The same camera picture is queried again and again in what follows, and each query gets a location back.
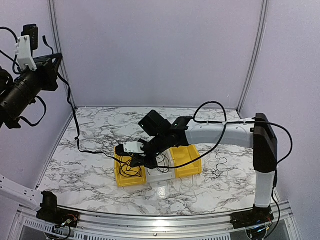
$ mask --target black bracket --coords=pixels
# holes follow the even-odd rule
[[[58,207],[57,196],[50,191],[43,191],[43,201],[40,204],[41,209],[37,212],[36,218],[50,222],[56,225],[61,225],[68,219],[72,222],[70,227],[76,228],[79,221],[79,212],[63,209]]]
[[[267,223],[269,219],[271,221],[275,219],[271,206],[268,208],[253,206],[251,210],[232,213],[230,223],[234,229],[241,229]]]

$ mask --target yellow bin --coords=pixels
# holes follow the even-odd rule
[[[180,166],[182,164],[188,163],[200,157],[200,154],[197,151],[195,145],[172,147],[170,148],[170,153],[174,162],[174,166]],[[193,163],[190,163],[187,166],[174,169],[176,178],[192,176],[195,174],[200,174],[201,172],[202,172],[201,159]]]
[[[130,156],[118,156],[116,154],[116,149],[114,149],[114,157],[118,160],[121,160],[122,162],[130,162],[131,157]],[[134,167],[131,169],[132,171],[139,171],[139,167]],[[132,176],[132,177],[125,177],[120,174],[120,163],[117,161],[114,161],[114,174],[115,179],[118,187],[126,187],[126,186],[132,186],[132,185],[140,185],[147,183],[147,177],[146,177],[146,170],[144,166],[141,166],[141,176]]]
[[[172,147],[170,148],[170,153],[173,159],[174,166],[180,166],[182,164],[188,163],[200,155],[196,149],[196,146],[180,146],[180,147]],[[130,162],[130,156],[118,156],[116,154],[116,149],[114,149],[114,157],[122,162]],[[134,167],[131,169],[132,171],[139,171],[139,167]],[[141,166],[141,176],[132,176],[126,177],[120,174],[121,168],[120,163],[114,161],[114,174],[115,179],[118,187],[126,187],[126,186],[133,186],[133,185],[140,185],[147,183],[147,176],[146,176],[146,169],[144,166]],[[199,159],[187,166],[180,167],[174,169],[175,178],[182,178],[187,176],[192,176],[195,174],[200,174],[202,172],[202,160]]]

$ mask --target white backdrop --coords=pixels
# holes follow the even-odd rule
[[[55,2],[77,106],[237,106],[262,1]]]

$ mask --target cable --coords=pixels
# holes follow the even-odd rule
[[[14,40],[15,40],[15,43],[18,43],[18,37],[17,37],[16,33],[15,33],[12,29],[10,29],[10,28],[8,28],[8,27],[5,27],[5,26],[1,26],[1,27],[0,27],[0,30],[7,30],[7,31],[9,31],[9,32],[13,35]],[[0,53],[1,53],[2,55],[4,55],[6,58],[8,58],[10,61],[13,62],[12,71],[13,71],[14,74],[16,74],[16,75],[21,75],[21,74],[25,73],[26,70],[28,69],[28,68],[26,68],[24,71],[21,71],[21,72],[20,72],[20,70],[16,71],[15,66],[18,66],[18,68],[19,68],[19,65],[18,65],[18,63],[17,63],[17,57],[18,57],[18,55],[15,55],[15,56],[14,56],[14,59],[12,59],[9,55],[7,55],[7,54],[6,54],[5,52],[3,52],[2,50],[0,50]]]
[[[160,156],[162,157],[162,161],[158,162],[158,164],[163,163],[163,166],[166,166],[166,160],[168,161],[168,167],[170,167],[170,159],[163,153],[160,154]],[[166,174],[170,171],[169,168],[163,168],[163,170],[161,170],[159,167],[156,168],[160,173],[162,174]]]
[[[10,29],[10,28],[8,28],[8,27],[6,27],[6,26],[0,26],[0,30],[7,30],[7,31],[9,31],[9,32],[13,35],[15,42],[16,42],[16,43],[18,42],[18,37],[17,37],[16,33],[15,33],[12,29]]]
[[[293,148],[294,148],[294,141],[293,141],[293,138],[292,138],[290,132],[284,126],[281,126],[281,125],[279,125],[277,123],[269,122],[269,121],[246,121],[246,122],[243,122],[243,121],[232,121],[232,122],[227,122],[226,124],[243,124],[243,123],[246,123],[246,124],[266,124],[266,125],[275,126],[277,128],[280,128],[280,129],[284,130],[286,132],[286,134],[288,135],[289,139],[290,139],[290,150],[283,158],[281,158],[277,162],[277,165],[279,165],[282,161],[284,161],[286,158],[288,158],[291,155],[291,153],[293,151]]]
[[[48,44],[47,38],[46,38],[45,35],[42,36],[42,40],[43,40],[44,45],[46,45],[48,48],[51,49],[51,54],[53,55],[53,54],[55,53],[55,51],[54,51],[54,49],[52,48],[52,46],[50,46],[50,45]]]
[[[216,162],[217,162],[217,164],[215,165],[215,168],[211,170],[211,172],[215,176],[215,178],[218,179],[221,177],[221,175],[223,173],[225,173],[225,171],[219,170],[218,166],[222,165],[222,164],[226,164],[228,162],[228,159],[226,157],[220,157],[220,158],[218,158],[218,160]]]
[[[196,120],[196,116],[198,114],[198,112],[205,106],[205,105],[208,105],[208,104],[217,104],[219,105],[222,110],[223,110],[223,114],[224,114],[224,121],[226,122],[227,121],[227,114],[226,114],[226,110],[225,110],[225,107],[218,101],[207,101],[205,103],[203,103],[200,107],[198,107],[198,109],[195,111],[194,115],[193,115],[193,121],[197,124],[222,124],[223,122],[221,121],[198,121]]]
[[[44,235],[45,235],[45,237],[46,237],[47,240],[67,240],[68,238],[70,238],[70,235],[71,235],[71,227],[70,227],[69,225],[66,225],[66,227],[69,228],[69,233],[68,233],[68,235],[67,235],[66,237],[64,237],[64,238],[60,238],[60,237],[55,236],[55,235],[50,235],[50,236],[48,236],[45,232],[43,232],[43,233],[44,233]]]
[[[141,163],[141,164],[144,164],[145,167],[147,168],[160,168],[160,169],[178,169],[178,168],[183,168],[189,164],[192,164],[196,161],[198,161],[199,159],[207,156],[208,154],[212,153],[220,144],[220,142],[222,141],[222,138],[224,137],[225,133],[226,133],[226,129],[227,129],[227,124],[224,125],[224,128],[222,130],[222,133],[221,133],[221,136],[219,138],[219,140],[216,142],[216,144],[214,145],[213,148],[211,148],[209,151],[207,151],[206,153],[202,154],[201,156],[197,157],[196,159],[193,159],[189,162],[186,162],[182,165],[179,165],[179,166],[153,166],[153,165],[150,165],[150,164],[145,164],[143,162],[141,162],[139,159],[137,159],[136,157],[132,156],[137,162]]]
[[[70,213],[70,214],[66,215],[66,217],[67,217],[67,216],[72,216],[72,217],[73,217],[73,221],[74,221],[74,222],[77,221],[77,218],[76,218],[75,215],[73,215],[73,214]]]
[[[141,169],[141,166],[138,166],[139,170],[136,171],[136,170],[132,170],[132,167],[130,166],[130,163],[131,163],[131,160],[132,158],[126,162],[126,164],[123,164],[123,163],[120,163],[120,168],[119,168],[119,174],[125,178],[132,178],[132,177],[142,177],[142,169]]]
[[[278,212],[279,212],[279,217],[278,217],[278,220],[276,221],[276,224],[274,226],[274,228],[270,231],[270,233],[264,238],[264,239],[267,239],[275,230],[276,228],[278,227],[279,225],[279,222],[280,222],[280,218],[281,218],[281,210],[280,210],[280,206],[279,204],[277,203],[276,199],[275,199],[275,196],[274,196],[274,191],[275,189],[272,190],[272,200],[274,201],[276,207],[278,208]]]
[[[35,98],[40,100],[40,102],[42,103],[43,108],[44,108],[44,113],[43,113],[42,117],[40,118],[40,120],[39,120],[37,123],[31,123],[31,122],[30,122],[28,119],[26,119],[24,116],[20,116],[20,117],[19,117],[22,121],[26,122],[30,127],[36,127],[36,126],[38,126],[39,123],[42,121],[42,119],[45,117],[45,115],[46,115],[46,113],[47,113],[47,105],[46,105],[45,101],[44,101],[41,97],[39,97],[39,96],[36,96]]]
[[[87,154],[95,154],[95,155],[104,154],[106,157],[111,158],[111,159],[115,160],[116,162],[118,162],[120,164],[129,165],[128,163],[120,161],[119,159],[115,158],[114,156],[109,156],[108,154],[106,154],[103,151],[89,151],[89,150],[81,150],[80,149],[80,140],[79,140],[80,127],[79,127],[79,122],[78,122],[78,118],[77,118],[77,114],[76,114],[76,109],[74,108],[74,106],[72,105],[72,103],[70,101],[70,98],[71,98],[70,84],[61,76],[61,74],[59,72],[58,72],[57,76],[68,88],[66,101],[70,104],[71,109],[72,109],[72,115],[73,115],[74,123],[75,123],[75,126],[76,126],[76,132],[77,132],[77,136],[74,139],[76,140],[76,146],[77,146],[79,152],[87,153]]]

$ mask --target gray marble pattern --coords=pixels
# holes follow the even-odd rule
[[[192,116],[189,108],[80,108],[80,148],[104,151],[113,156],[114,146],[148,139],[138,122],[155,109],[171,123],[181,116]],[[239,120],[236,111],[228,110],[229,121]],[[200,111],[199,119],[224,119],[217,109]],[[202,173],[144,185],[118,187],[114,161],[103,154],[77,150],[75,122],[65,132],[39,186],[52,191],[58,204],[78,209],[131,215],[197,215],[249,208],[255,197],[253,150],[220,145],[202,159]],[[212,144],[198,144],[202,154]],[[223,171],[220,177],[215,169]]]

